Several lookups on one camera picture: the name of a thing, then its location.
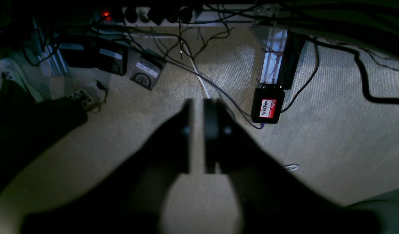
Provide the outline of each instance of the beige carpet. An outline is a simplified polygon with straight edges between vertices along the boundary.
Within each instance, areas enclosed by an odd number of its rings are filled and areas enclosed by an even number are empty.
[[[175,28],[161,30],[177,32]],[[203,32],[207,38],[222,30],[204,28]],[[184,34],[193,51],[201,46],[196,36],[196,30]],[[155,50],[151,39],[140,42]],[[165,42],[170,45],[174,40]],[[250,111],[260,49],[247,28],[236,28],[228,39],[210,42],[197,62],[203,73]],[[291,173],[332,201],[348,205],[399,188],[399,106],[372,104],[363,98],[352,55],[324,48],[320,52],[318,74],[278,124],[253,129],[233,109],[237,120],[279,163],[300,164]],[[172,56],[180,59],[179,54],[176,49]],[[85,194],[137,151],[188,98],[195,99],[197,123],[190,155],[192,173],[180,176],[170,189],[162,229],[183,234],[241,230],[241,212],[228,179],[203,172],[203,93],[197,77],[167,65],[153,91],[148,91],[128,78],[97,69],[71,68],[68,77],[42,77],[39,68],[14,56],[47,98],[59,98],[89,79],[100,80],[109,94],[100,113],[89,113],[88,123],[49,148],[5,189],[0,197],[0,234],[18,233],[22,218],[30,212],[62,206]],[[362,60],[370,75],[371,93],[399,97],[399,72],[375,65],[364,53]],[[186,56],[183,61],[189,64]],[[306,82],[314,65],[313,46],[307,44],[285,103]],[[399,68],[395,62],[391,65]]]

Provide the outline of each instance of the black power supply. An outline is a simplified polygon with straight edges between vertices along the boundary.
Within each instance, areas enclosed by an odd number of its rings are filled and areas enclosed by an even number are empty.
[[[254,91],[251,119],[254,123],[277,124],[285,93],[274,84],[265,84]]]

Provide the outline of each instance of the foot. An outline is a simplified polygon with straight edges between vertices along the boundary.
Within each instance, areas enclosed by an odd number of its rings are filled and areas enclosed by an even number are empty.
[[[100,107],[106,102],[106,97],[106,88],[97,80],[89,81],[84,87],[69,95],[69,98],[78,101],[87,111]]]
[[[26,75],[20,65],[11,58],[2,58],[0,60],[0,69],[2,70],[2,79],[11,80],[17,83],[25,92],[29,93],[36,103],[45,101],[42,94],[36,90],[26,79]]]

